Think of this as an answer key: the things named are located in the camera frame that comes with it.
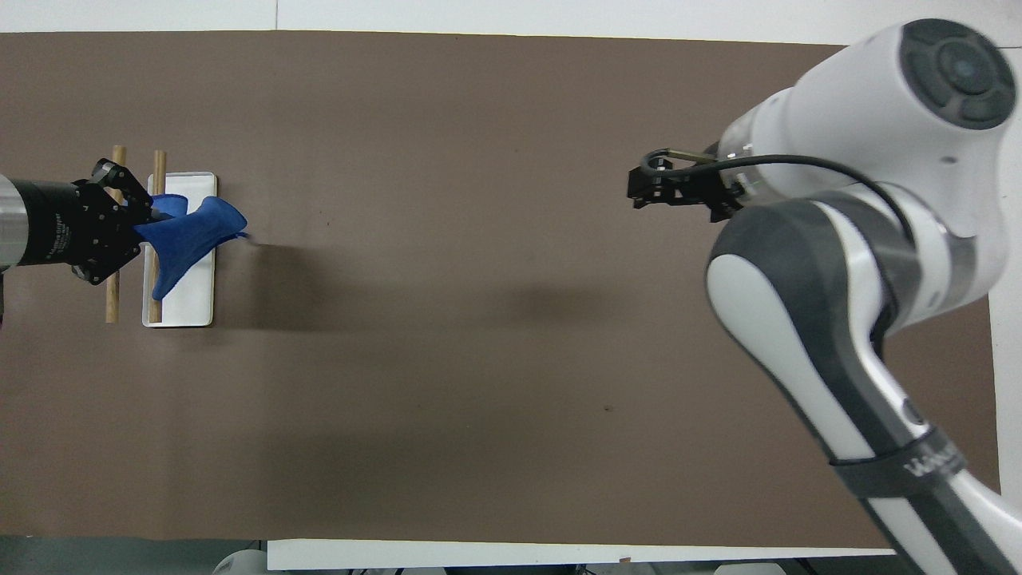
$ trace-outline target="wooden stick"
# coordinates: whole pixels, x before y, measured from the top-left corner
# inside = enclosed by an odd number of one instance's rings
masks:
[[[114,163],[125,164],[128,156],[128,149],[123,145],[113,146],[113,153],[110,159]],[[124,201],[124,193],[120,189],[106,188],[106,193],[110,194],[119,204]],[[117,324],[121,320],[121,272],[115,271],[113,275],[106,278],[106,323]]]
[[[152,154],[152,192],[149,195],[159,195],[167,189],[167,152],[157,149]],[[152,299],[152,287],[156,284],[156,271],[159,269],[159,256],[156,250],[152,250],[149,257],[149,267],[145,270],[146,277],[149,278],[150,293],[149,298],[149,324],[161,324],[164,322],[164,304]]]

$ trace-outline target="brown paper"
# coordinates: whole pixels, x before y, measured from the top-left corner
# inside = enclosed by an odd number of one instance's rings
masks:
[[[721,226],[632,209],[834,47],[336,33],[0,36],[0,173],[210,170],[261,246],[215,325],[6,274],[0,532],[884,546],[710,314]],[[139,177],[144,161],[130,163]],[[889,344],[995,482],[984,303]]]

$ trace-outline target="black strap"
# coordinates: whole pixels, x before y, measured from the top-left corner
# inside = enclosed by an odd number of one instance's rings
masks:
[[[933,428],[925,436],[874,460],[831,462],[845,487],[860,499],[908,497],[933,491],[966,467],[965,457]]]

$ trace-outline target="blue towel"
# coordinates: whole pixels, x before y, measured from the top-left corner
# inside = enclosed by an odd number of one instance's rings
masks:
[[[188,212],[188,198],[177,193],[161,193],[152,196],[152,206],[165,215],[180,218]]]
[[[180,212],[179,201],[172,199],[162,203],[159,197],[157,195],[154,199],[157,209],[169,214]],[[162,206],[156,204],[156,201],[161,201]],[[152,299],[162,301],[181,277],[214,247],[229,239],[244,236],[245,233],[241,230],[246,225],[248,221],[234,205],[211,195],[191,213],[134,226],[135,231],[159,255],[159,274],[152,289]]]

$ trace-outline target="black cable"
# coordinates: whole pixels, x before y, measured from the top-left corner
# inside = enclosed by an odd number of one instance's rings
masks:
[[[823,167],[825,170],[844,174],[880,196],[880,198],[884,200],[884,203],[886,203],[887,206],[891,208],[891,211],[894,212],[894,217],[897,218],[898,223],[901,224],[901,230],[905,239],[909,240],[909,243],[916,245],[916,237],[912,232],[912,226],[909,224],[909,218],[904,214],[904,211],[901,210],[901,207],[898,206],[897,202],[894,201],[894,198],[891,197],[890,194],[887,193],[887,190],[881,187],[880,184],[850,165],[845,165],[844,163],[832,161],[823,157],[815,157],[812,155],[796,155],[791,153],[769,153],[765,155],[734,157],[731,159],[719,159],[711,163],[697,163],[689,167],[681,167],[677,170],[658,170],[651,163],[655,157],[680,157],[680,154],[684,152],[679,152],[666,147],[654,149],[643,156],[642,163],[639,164],[639,167],[648,176],[660,178],[699,176],[703,174],[722,172],[724,170],[731,170],[733,167],[746,167],[748,165],[759,165],[762,163],[797,163],[801,165],[815,165],[817,167]]]
[[[801,567],[803,571],[805,571],[806,575],[820,575],[820,572],[814,569],[811,565],[809,565],[809,560],[805,558],[798,558],[795,560],[795,563],[797,563],[798,566]]]

